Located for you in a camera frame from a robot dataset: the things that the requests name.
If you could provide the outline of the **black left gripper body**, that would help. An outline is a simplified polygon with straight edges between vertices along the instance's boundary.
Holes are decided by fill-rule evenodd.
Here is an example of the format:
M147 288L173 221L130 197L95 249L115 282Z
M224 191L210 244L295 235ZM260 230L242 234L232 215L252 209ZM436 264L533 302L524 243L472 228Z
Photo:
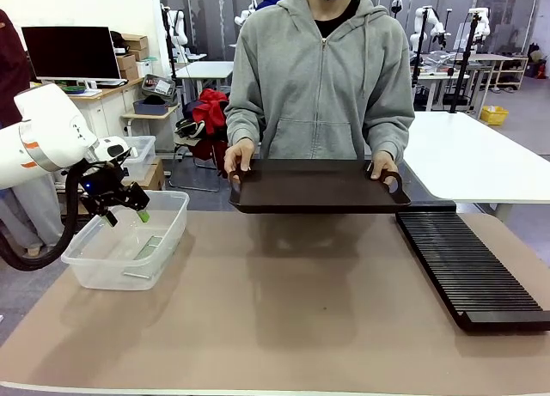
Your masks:
M81 203L86 210L94 215L94 205L123 206L126 208L125 189L130 184L124 184L125 173L116 163L100 163L89 169L81 177L81 187L84 194Z

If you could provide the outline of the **dark brown plastic tray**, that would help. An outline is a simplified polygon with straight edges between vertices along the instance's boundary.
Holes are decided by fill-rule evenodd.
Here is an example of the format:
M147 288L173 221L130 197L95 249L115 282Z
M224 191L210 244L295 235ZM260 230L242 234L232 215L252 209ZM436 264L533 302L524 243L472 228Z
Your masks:
M371 161L253 160L228 174L229 202L246 214L394 214L411 200L396 172Z

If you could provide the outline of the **person's left forearm grey sleeve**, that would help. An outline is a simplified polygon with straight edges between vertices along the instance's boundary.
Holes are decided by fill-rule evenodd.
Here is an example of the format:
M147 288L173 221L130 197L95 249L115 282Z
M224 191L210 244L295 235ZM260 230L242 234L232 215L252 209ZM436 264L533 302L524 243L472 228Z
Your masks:
M414 111L366 118L363 135L371 154L386 152L399 164L409 142L413 121Z

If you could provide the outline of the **person's right hand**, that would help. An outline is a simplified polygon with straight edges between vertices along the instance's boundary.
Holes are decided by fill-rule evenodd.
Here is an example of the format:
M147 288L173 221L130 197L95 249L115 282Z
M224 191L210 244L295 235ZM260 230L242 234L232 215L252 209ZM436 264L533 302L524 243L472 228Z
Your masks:
M247 172L255 152L254 142L248 138L239 140L227 148L224 156L224 169L231 178L237 171Z

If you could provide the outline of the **clear plastic box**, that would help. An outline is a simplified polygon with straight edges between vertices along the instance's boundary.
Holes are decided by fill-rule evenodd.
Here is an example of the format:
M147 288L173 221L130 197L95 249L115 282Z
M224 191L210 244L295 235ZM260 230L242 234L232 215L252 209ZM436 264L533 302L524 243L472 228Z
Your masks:
M100 216L94 216L72 239L61 255L88 289L148 290L161 276L174 254L186 228L185 192L147 191L150 219L143 223L136 211L115 206L111 212L118 223L111 228ZM151 236L162 242L147 259L134 261Z

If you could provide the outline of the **white desk with wooden top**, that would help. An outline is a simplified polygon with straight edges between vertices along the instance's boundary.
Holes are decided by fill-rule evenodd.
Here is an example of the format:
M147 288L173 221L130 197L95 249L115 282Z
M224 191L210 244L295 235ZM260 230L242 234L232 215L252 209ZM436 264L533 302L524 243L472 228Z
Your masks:
M121 87L103 89L94 96L74 94L69 98L97 137L125 137L124 115L133 112L133 102L139 98L142 81L143 78L138 78Z

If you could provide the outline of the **small wooden side table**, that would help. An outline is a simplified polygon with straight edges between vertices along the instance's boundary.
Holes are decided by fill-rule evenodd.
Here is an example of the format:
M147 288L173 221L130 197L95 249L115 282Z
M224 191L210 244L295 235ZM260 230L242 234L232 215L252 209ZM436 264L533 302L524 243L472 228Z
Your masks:
M132 122L134 120L165 120L168 119L180 106L169 107L164 114L160 115L150 115L150 114L137 114L137 113L125 113L120 117L125 121L125 127L123 128L124 132L128 137L132 136Z

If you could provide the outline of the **black and white bag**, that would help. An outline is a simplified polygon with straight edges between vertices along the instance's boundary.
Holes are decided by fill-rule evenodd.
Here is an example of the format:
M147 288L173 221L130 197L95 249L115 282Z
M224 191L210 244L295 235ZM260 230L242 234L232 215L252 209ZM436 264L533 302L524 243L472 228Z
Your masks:
M175 124L174 134L182 139L200 139L205 135L205 122L193 119L181 119Z

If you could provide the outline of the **red jacket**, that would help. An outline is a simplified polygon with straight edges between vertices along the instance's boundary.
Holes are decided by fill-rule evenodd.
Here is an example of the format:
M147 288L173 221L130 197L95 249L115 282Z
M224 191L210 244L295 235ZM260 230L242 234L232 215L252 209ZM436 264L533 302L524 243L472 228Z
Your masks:
M229 97L219 90L206 88L199 95L198 105L192 110L192 119L199 123L205 123L208 136L226 126L225 108L229 104Z

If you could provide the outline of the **grey hoodie torso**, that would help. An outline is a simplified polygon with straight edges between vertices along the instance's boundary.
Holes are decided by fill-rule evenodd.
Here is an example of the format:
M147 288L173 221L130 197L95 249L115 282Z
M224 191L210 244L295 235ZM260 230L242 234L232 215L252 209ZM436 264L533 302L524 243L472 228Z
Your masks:
M255 146L264 158L361 160L371 152L366 118L414 111L405 31L358 0L323 35L307 0L282 0L243 24L229 105L263 110Z

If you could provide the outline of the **black tripod stand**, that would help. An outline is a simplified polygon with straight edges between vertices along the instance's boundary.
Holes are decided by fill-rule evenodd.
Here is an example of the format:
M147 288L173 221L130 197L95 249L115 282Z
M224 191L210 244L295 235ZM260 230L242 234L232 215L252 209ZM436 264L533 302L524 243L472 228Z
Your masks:
M471 23L470 23L470 29L469 29L469 33L468 33L468 37L467 37L467 44L464 48L464 51L463 51L462 57L461 57L461 66L460 66L460 71L459 71L458 78L456 80L455 92L454 92L454 95L453 95L453 98L452 98L452 101L451 101L451 106L450 106L450 110L449 110L450 113L456 113L458 100L459 100L459 97L461 95L461 86L462 86L462 83L464 81L464 77L466 75L466 70L467 70L467 67L468 67L468 60L471 56L471 47L474 43L475 31L478 27L478 24L479 24L480 20L481 20L479 12L476 12L473 9L470 9L468 11L468 13L472 16L472 20L471 20Z
M415 54L412 69L412 97L415 98L419 81L419 66L422 53L422 45L425 38L426 24L429 20L431 6L418 8L415 12L414 34L410 38L412 51Z

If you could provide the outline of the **white background lab table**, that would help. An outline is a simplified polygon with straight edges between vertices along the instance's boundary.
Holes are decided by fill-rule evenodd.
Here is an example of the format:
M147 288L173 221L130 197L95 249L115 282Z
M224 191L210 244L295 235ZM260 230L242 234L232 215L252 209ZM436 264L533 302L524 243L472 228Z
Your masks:
M454 102L456 110L467 107L468 97L464 94L470 75L463 77L458 88L459 72L449 75L447 71L421 71L416 86L412 90L413 105L417 112L448 111Z

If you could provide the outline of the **black slotted PCB rack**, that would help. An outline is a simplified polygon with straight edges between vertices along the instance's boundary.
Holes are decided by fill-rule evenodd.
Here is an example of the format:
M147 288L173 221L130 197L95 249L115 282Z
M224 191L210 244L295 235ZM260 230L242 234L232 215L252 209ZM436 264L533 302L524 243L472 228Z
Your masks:
M395 215L454 322L468 333L550 332L545 310L455 212Z

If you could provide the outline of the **large white table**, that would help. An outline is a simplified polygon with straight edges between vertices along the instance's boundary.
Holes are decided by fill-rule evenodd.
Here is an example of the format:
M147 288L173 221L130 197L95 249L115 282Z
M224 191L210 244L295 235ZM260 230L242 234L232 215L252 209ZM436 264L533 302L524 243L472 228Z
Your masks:
M437 198L550 204L550 161L465 113L415 113L404 161Z

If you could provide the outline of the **yellow plastic basket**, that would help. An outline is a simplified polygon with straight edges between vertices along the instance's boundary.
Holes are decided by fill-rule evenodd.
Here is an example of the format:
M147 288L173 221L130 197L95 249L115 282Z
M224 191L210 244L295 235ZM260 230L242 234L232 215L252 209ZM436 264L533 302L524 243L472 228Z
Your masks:
M483 106L480 113L480 120L490 126L501 126L504 124L509 111L499 106Z

